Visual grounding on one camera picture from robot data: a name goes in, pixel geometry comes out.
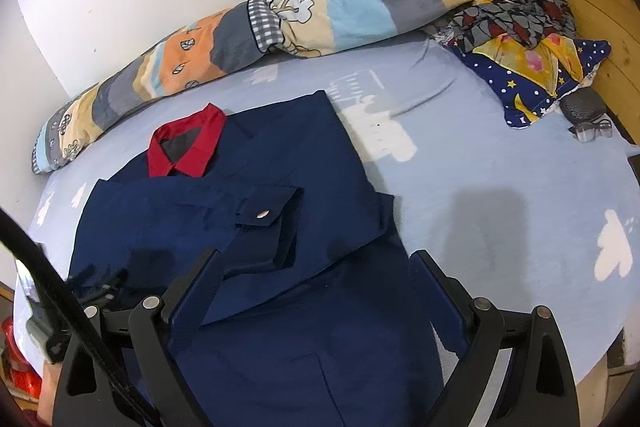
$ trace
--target eyeglasses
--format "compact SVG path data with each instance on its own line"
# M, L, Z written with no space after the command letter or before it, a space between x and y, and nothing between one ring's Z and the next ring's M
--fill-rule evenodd
M613 136L613 127L611 121L600 120L599 122L582 122L569 128L569 131L581 142L590 142L596 139L596 136L604 136L611 138Z

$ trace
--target shirt collar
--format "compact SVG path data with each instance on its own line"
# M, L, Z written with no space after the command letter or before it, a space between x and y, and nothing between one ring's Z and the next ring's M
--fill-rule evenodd
M168 176L173 169L193 178L200 178L213 156L225 125L226 115L209 103L203 110L191 116L161 125L151 136L146 160L149 177ZM200 127L200 132L191 147L173 163L162 149L162 140L172 139L180 134Z

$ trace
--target bed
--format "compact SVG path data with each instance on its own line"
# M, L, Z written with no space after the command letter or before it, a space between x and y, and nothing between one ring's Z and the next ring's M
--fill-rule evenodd
M582 37L611 43L594 87L630 136L640 139L640 80L632 71L640 46L638 9L632 0L569 2ZM509 128L487 84L421 32L311 60L268 55L147 107L50 176L32 237L66 275L95 182L145 150L160 124L207 102L237 112L318 89L332 99L369 180L396 195L406 249L427 249L472 295L498 307L529 312L549 306L581 380L638 299L640 271L632 252L640 247L640 190L626 160L638 149L617 131L582 144L558 112L525 130ZM42 357L25 334L29 309L20 287L14 317L18 344L39 370ZM447 375L456 359L444 350L441 357ZM506 360L500 358L496 379ZM495 391L494 383L479 425Z

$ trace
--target navy blue shirt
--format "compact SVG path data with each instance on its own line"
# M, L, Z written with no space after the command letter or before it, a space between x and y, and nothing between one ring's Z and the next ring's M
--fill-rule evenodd
M212 129L196 120L165 137L190 150ZM149 177L145 152L99 181L70 275L126 267L133 306L216 248L225 280L193 341L172 350L214 425L420 425L442 388L431 324L392 197L369 184L325 93L230 115L216 137L200 140L212 146L203 177L184 175L160 138L174 175Z

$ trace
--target plaid fabric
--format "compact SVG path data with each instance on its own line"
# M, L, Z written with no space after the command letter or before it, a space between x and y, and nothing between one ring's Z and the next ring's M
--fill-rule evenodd
M33 147L31 150L31 171L34 174L41 174L40 168L38 167L38 158L36 156L36 147Z
M262 53L275 44L284 42L284 35L280 31L280 19L270 8L272 0L249 0L249 21L254 32L255 43Z

